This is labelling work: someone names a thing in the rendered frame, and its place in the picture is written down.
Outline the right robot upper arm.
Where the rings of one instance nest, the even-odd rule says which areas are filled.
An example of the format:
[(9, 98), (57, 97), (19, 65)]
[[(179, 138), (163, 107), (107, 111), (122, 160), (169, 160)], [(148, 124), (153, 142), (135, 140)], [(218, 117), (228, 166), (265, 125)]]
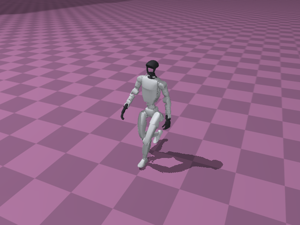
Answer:
[(142, 78), (144, 77), (144, 75), (141, 75), (141, 76), (138, 76), (137, 77), (137, 81), (136, 81), (136, 83), (135, 83), (135, 88), (133, 89), (133, 91), (132, 91), (132, 93), (134, 94), (134, 95), (137, 95), (138, 93), (139, 93), (139, 88), (140, 88), (140, 86), (141, 86), (141, 84), (142, 84)]

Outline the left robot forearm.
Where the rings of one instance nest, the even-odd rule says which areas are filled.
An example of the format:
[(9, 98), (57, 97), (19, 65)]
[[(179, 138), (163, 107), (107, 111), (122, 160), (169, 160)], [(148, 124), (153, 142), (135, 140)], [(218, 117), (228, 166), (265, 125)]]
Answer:
[(171, 118), (171, 100), (168, 98), (165, 104), (165, 115), (168, 116), (168, 119)]

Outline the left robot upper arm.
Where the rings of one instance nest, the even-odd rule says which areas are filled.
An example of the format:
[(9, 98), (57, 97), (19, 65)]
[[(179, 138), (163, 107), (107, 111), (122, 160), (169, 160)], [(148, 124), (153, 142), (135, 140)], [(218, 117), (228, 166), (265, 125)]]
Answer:
[(167, 83), (165, 81), (159, 80), (158, 87), (161, 89), (164, 95), (163, 102), (166, 103), (166, 100), (170, 98), (168, 88), (167, 88)]

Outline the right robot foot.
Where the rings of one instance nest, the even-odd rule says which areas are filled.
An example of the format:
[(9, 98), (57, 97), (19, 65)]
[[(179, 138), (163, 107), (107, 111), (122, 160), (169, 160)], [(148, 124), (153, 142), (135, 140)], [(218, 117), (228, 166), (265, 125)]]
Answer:
[(161, 137), (163, 131), (162, 131), (162, 130), (158, 130), (158, 133), (159, 133), (159, 135), (158, 135), (158, 136), (155, 136), (155, 138), (154, 138), (154, 140), (153, 140), (153, 143), (157, 143), (157, 142), (159, 141), (159, 139), (160, 139), (160, 137)]

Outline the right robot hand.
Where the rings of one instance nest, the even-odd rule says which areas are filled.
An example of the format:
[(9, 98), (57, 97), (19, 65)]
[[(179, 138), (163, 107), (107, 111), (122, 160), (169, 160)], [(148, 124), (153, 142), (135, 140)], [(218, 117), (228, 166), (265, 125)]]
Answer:
[(127, 107), (128, 107), (128, 104), (125, 104), (125, 106), (124, 106), (124, 108), (123, 108), (123, 110), (122, 110), (122, 112), (121, 112), (121, 119), (122, 119), (122, 120), (124, 120), (123, 114), (124, 114), (125, 110), (127, 109)]

